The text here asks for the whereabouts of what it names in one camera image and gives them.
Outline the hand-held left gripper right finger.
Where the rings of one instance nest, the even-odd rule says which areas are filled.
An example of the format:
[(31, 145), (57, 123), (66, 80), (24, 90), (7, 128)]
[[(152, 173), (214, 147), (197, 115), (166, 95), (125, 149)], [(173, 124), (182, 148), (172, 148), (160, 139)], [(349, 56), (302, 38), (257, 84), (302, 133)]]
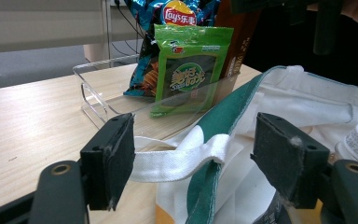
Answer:
[(251, 159), (294, 208), (315, 207), (316, 179), (326, 167), (329, 153), (328, 148), (286, 119), (257, 114)]

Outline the blue potato chip bag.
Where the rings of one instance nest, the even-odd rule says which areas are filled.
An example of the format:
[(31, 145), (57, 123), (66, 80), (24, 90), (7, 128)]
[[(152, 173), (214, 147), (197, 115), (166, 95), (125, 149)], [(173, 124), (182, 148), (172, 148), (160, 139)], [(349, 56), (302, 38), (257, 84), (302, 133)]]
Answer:
[(154, 97), (158, 84), (159, 48), (155, 25), (213, 26), (221, 0), (124, 0), (145, 31), (138, 64), (125, 95)]

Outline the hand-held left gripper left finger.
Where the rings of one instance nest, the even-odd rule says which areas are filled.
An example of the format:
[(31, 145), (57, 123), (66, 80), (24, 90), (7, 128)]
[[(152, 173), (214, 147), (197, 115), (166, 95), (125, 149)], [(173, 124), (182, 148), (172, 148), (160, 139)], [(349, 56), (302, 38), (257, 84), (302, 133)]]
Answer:
[(108, 120), (80, 151), (90, 210), (115, 210), (135, 159), (134, 115)]

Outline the light wooden desk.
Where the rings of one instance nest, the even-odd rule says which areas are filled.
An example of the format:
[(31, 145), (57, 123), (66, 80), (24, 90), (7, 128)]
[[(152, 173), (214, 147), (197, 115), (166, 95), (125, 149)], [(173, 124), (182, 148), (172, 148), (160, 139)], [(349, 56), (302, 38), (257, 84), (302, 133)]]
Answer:
[(96, 62), (110, 35), (107, 0), (0, 0), (0, 52), (82, 45)]

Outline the white canvas tote bag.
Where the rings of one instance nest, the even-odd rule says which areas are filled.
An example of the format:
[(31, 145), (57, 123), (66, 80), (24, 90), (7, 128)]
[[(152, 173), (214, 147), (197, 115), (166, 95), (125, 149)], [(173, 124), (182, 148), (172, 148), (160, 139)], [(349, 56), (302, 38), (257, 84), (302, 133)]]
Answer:
[[(251, 159), (259, 112), (330, 150), (314, 208), (294, 208)], [(335, 158), (335, 145), (357, 124), (358, 87), (278, 66), (175, 137), (137, 137), (131, 179), (156, 184), (156, 224), (358, 224), (358, 161)]]

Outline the clear plastic container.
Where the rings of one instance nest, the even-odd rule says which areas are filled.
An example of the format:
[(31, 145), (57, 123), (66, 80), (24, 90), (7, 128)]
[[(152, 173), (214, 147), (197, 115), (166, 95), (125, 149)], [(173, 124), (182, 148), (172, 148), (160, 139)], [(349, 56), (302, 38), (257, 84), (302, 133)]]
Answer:
[(235, 76), (161, 101), (153, 97), (129, 96), (137, 55), (85, 63), (73, 68), (80, 82), (82, 109), (102, 128), (111, 118), (132, 113), (136, 136), (167, 139), (197, 121), (211, 107), (236, 89)]

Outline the black curtain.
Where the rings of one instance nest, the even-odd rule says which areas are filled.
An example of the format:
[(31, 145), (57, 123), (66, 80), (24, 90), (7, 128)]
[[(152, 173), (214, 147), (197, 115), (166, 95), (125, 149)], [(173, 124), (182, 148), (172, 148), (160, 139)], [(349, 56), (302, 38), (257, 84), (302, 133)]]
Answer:
[(276, 65), (300, 65), (321, 77), (358, 86), (358, 23), (342, 16), (336, 46), (328, 55), (313, 52), (316, 14), (309, 11), (300, 24), (289, 23), (288, 14), (264, 10), (243, 62), (258, 71)]

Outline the green snack packet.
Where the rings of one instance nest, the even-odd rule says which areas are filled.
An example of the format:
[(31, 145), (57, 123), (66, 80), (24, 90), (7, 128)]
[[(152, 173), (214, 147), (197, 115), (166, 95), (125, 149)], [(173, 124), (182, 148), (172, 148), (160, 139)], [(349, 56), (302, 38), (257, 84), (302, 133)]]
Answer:
[(232, 35), (227, 27), (155, 27), (158, 85), (152, 117), (204, 112), (212, 106)]

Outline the brown box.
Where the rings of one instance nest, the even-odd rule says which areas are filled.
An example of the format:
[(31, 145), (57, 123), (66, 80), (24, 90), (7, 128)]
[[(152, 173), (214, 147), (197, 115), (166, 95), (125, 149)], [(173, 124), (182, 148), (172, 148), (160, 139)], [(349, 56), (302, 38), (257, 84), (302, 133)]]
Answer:
[(260, 14), (260, 10), (234, 12), (230, 0), (221, 0), (214, 26), (233, 29), (221, 78), (236, 76), (240, 72), (243, 58), (248, 51)]

